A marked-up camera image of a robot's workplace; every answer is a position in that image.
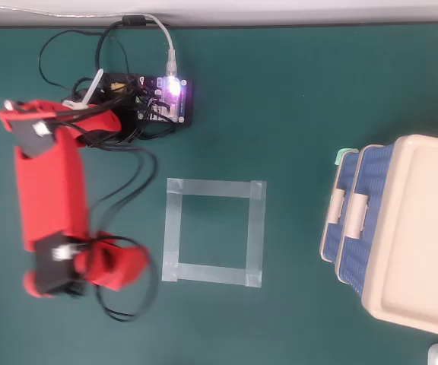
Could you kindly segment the red gripper housing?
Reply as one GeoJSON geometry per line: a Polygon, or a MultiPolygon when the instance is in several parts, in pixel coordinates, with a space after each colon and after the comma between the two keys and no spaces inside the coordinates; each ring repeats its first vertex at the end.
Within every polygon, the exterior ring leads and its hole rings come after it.
{"type": "Polygon", "coordinates": [[[76,272],[91,284],[125,288],[134,284],[148,268],[148,250],[129,247],[123,250],[111,243],[96,243],[76,256],[76,272]],[[121,283],[119,267],[122,269],[121,283]]]}

